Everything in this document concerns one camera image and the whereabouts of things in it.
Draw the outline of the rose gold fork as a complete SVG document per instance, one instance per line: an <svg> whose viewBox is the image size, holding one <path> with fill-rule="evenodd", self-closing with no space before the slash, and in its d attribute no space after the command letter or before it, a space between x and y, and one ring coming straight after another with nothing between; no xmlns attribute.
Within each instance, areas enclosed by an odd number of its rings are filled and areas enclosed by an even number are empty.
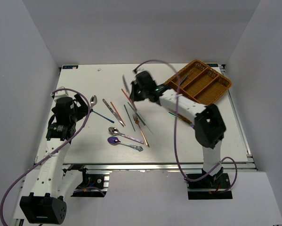
<svg viewBox="0 0 282 226"><path fill-rule="evenodd" d="M150 145L149 145L149 143L148 143L148 141L147 141L147 139L146 139L146 137L145 137L145 135L144 135L144 133L143 133L141 127L140 127L139 119L137 118L136 114L133 114L133 119L134 119L135 124L136 124L136 125L139 127L139 129L140 129L140 132L141 132L141 134L142 134L142 137L143 137L143 139L144 139L144 142L145 142L146 146L147 146L147 147L150 147Z"/></svg>

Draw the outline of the iridescent rainbow fork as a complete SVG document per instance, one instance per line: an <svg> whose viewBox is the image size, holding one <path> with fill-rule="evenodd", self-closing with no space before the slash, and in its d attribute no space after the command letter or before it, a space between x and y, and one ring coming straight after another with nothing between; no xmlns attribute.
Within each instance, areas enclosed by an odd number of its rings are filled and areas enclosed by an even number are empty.
<svg viewBox="0 0 282 226"><path fill-rule="evenodd" d="M175 114L168 112L169 115L175 117ZM188 125L190 125L192 128L194 127L193 123L191 121L189 121L187 118L181 116L180 114L177 115L177 118L180 119L181 121L187 123Z"/></svg>

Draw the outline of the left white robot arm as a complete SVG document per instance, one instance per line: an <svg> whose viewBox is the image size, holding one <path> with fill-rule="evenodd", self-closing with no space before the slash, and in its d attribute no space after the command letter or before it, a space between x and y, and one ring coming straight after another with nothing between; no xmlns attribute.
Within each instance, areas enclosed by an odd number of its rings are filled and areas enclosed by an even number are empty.
<svg viewBox="0 0 282 226"><path fill-rule="evenodd" d="M69 97L67 91L56 92L53 97L55 106L48 123L45 161L40 165L30 193L22 196L19 203L30 224L62 224L67 212L66 202L75 188L89 184L88 174L62 169L66 153L77 134L77 122L89 116L89 103L80 94Z"/></svg>

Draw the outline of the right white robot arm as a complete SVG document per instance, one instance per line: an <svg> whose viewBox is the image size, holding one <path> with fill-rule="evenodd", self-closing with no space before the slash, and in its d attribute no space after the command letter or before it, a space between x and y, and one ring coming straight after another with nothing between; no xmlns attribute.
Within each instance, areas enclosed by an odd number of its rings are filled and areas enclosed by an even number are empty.
<svg viewBox="0 0 282 226"><path fill-rule="evenodd" d="M167 85L157 83L148 71L142 71L135 76L128 88L123 81L125 89L130 92L132 102L149 100L174 114L181 115L189 120L195 132L195 139L202 146L203 152L203 183L209 188L220 182L223 173L221 163L221 144L226 126L215 104L203 105L179 94Z"/></svg>

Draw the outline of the silver patterned table knife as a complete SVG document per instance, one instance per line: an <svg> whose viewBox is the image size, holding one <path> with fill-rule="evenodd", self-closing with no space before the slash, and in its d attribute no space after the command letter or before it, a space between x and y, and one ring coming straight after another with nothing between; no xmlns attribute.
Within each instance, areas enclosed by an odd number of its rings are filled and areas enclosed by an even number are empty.
<svg viewBox="0 0 282 226"><path fill-rule="evenodd" d="M109 109L109 111L112 113L112 115L117 119L117 121L124 127L124 122L119 117L119 115L111 108L111 106L106 102L105 99L102 99L103 103L106 105L106 107Z"/></svg>

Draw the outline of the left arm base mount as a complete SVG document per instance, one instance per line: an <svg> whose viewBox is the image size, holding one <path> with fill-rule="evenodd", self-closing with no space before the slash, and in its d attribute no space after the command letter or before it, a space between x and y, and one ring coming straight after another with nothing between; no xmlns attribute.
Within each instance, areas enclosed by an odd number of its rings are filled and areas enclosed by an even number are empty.
<svg viewBox="0 0 282 226"><path fill-rule="evenodd" d="M109 172L83 168L82 182L76 187L72 197L103 198L109 186Z"/></svg>

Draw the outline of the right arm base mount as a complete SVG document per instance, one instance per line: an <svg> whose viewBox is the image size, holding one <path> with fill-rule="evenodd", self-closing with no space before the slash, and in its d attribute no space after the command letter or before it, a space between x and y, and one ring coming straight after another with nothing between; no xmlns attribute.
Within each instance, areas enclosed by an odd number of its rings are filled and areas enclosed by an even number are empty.
<svg viewBox="0 0 282 226"><path fill-rule="evenodd" d="M197 182L186 182L189 200L230 200L233 198L231 190L225 191L231 185L227 173L223 173L214 183L210 183L207 178Z"/></svg>

